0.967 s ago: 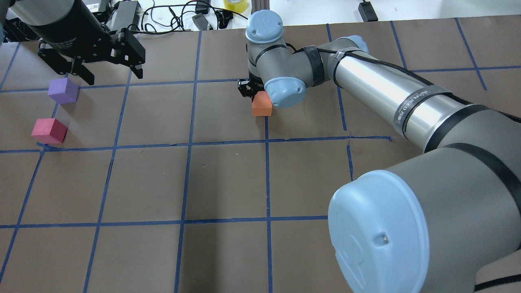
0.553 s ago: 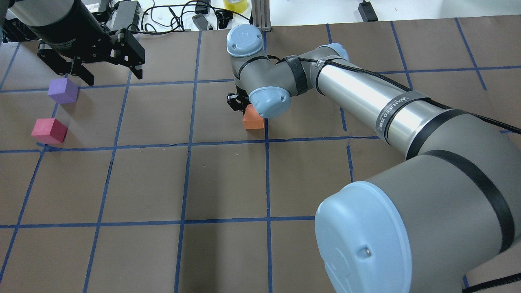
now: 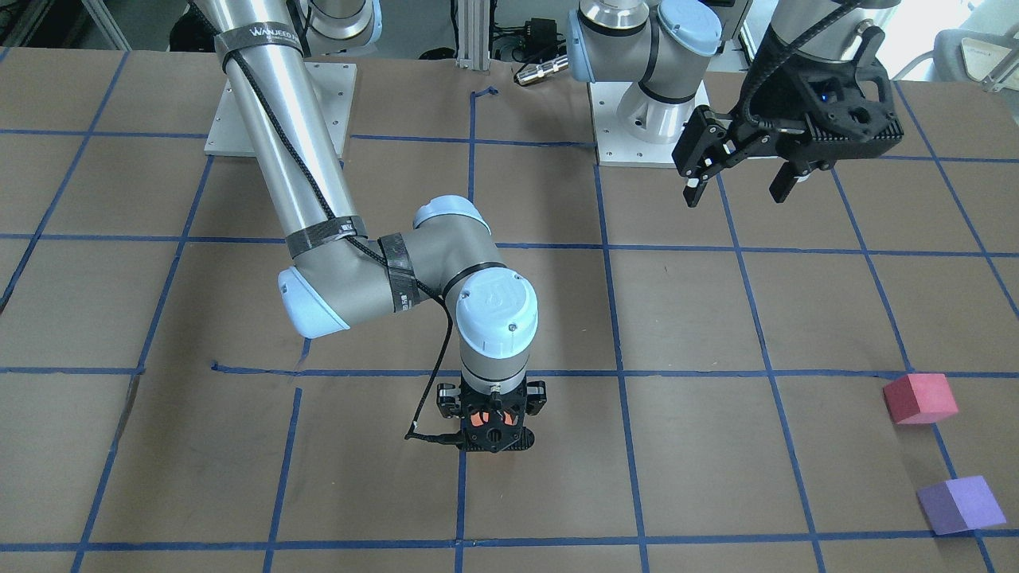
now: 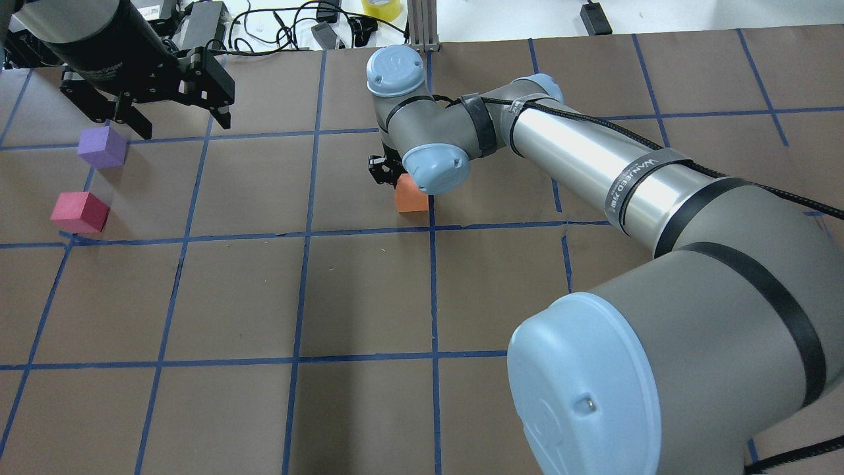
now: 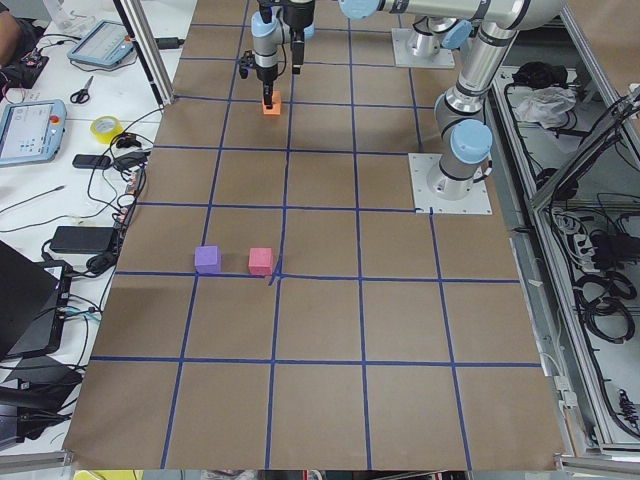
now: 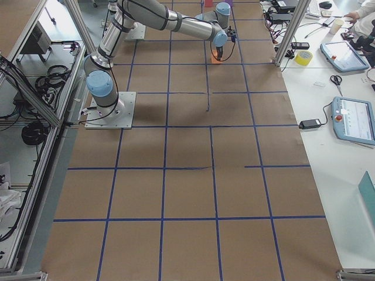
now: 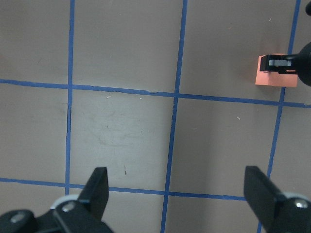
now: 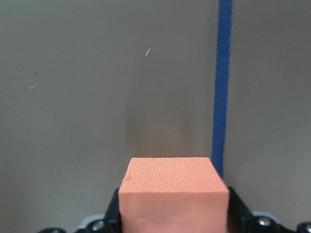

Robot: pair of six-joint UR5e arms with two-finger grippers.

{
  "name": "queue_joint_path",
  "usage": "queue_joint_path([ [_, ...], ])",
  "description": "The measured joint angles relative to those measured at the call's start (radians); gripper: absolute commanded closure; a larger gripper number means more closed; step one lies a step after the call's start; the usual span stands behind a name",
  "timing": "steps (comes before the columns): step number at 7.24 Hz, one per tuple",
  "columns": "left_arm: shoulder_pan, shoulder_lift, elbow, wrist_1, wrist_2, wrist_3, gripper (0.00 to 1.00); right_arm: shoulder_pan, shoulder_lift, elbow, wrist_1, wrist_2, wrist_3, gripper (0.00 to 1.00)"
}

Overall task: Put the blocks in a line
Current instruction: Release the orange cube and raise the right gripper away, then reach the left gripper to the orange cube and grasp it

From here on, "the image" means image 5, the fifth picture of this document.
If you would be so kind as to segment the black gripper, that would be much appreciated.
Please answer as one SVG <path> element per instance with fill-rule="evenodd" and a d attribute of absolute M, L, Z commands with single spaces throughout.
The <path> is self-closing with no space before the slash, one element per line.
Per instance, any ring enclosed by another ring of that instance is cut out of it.
<path fill-rule="evenodd" d="M 292 15 L 289 19 L 291 34 L 292 74 L 299 75 L 304 64 L 304 15 Z"/>
<path fill-rule="evenodd" d="M 274 97 L 274 83 L 278 78 L 278 64 L 263 67 L 260 65 L 256 66 L 256 73 L 258 79 L 263 83 L 262 84 L 262 100 L 264 107 L 273 107 L 273 97 Z"/>

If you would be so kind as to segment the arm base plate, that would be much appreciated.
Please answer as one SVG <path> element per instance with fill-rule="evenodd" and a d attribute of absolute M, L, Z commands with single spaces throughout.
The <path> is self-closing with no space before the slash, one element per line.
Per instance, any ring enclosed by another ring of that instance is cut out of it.
<path fill-rule="evenodd" d="M 453 69 L 453 53 L 440 46 L 433 35 L 425 35 L 408 28 L 391 31 L 394 61 L 397 67 L 425 69 Z"/>
<path fill-rule="evenodd" d="M 410 153 L 409 172 L 414 210 L 422 214 L 491 215 L 484 180 L 477 168 L 467 180 L 453 180 L 440 169 L 441 154 Z"/>

